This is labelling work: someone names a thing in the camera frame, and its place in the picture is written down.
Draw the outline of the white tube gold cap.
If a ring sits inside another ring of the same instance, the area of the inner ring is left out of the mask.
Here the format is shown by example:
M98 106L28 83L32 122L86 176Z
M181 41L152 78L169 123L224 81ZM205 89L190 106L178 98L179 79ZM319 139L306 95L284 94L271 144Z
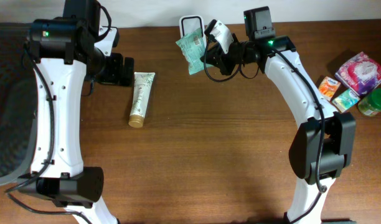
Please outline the white tube gold cap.
M154 72L134 73L133 104L128 122L133 128L143 127L155 75Z

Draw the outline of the teal wet wipes pack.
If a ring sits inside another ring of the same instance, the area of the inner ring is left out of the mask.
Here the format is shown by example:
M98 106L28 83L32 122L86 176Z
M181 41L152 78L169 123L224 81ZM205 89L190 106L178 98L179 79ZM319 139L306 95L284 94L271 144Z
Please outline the teal wet wipes pack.
M202 37L201 28L184 35L181 39L176 41L176 44L181 49L188 63L190 75L194 75L204 69L204 63L200 59L205 53L205 42Z

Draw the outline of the orange tissue pack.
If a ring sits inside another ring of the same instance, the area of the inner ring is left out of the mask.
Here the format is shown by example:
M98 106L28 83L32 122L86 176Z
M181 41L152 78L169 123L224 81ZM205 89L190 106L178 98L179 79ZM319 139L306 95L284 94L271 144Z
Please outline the orange tissue pack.
M318 90L327 101L330 101L340 85L341 83L339 81L325 77L320 83Z

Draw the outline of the green tissue pack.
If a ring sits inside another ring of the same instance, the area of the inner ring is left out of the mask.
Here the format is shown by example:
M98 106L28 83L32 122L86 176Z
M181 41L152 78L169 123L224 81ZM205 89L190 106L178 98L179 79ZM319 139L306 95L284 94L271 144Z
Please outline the green tissue pack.
M332 100L334 106L341 112L344 113L355 104L359 102L360 98L351 89L346 90L341 93L338 97Z

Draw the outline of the red purple floral pack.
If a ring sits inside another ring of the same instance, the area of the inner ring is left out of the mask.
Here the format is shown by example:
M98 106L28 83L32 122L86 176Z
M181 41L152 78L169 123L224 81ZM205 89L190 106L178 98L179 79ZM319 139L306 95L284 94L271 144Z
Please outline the red purple floral pack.
M381 65L360 52L340 66L335 78L357 96L365 96L381 84Z

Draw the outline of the green lid jar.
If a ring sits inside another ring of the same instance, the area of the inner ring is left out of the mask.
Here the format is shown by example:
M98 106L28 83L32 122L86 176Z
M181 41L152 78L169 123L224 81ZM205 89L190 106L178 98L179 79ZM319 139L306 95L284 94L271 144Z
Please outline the green lid jar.
M381 88L374 89L358 104L359 111L365 116L375 116L381 112Z

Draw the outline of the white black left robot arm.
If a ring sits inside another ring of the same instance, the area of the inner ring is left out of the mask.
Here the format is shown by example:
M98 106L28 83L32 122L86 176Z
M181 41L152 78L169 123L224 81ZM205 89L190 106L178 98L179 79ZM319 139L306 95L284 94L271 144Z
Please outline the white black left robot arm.
M31 24L24 47L36 75L37 137L30 171L14 190L79 223L118 222L102 197L103 170L84 165L79 136L84 82L133 84L134 60L113 52L118 29L100 24L107 14L97 0L66 1L60 17Z

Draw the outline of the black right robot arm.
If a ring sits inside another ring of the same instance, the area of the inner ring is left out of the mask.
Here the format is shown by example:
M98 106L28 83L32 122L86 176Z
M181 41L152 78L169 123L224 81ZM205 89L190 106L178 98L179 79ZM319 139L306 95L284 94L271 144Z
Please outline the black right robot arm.
M305 71L287 35L277 36L269 7L244 11L247 41L238 41L226 25L212 20L205 28L207 43L200 58L217 67L228 81L246 64L256 63L279 89L298 127L289 149L296 176L290 209L280 223L322 223L327 193L350 165L356 121L340 113L318 90Z

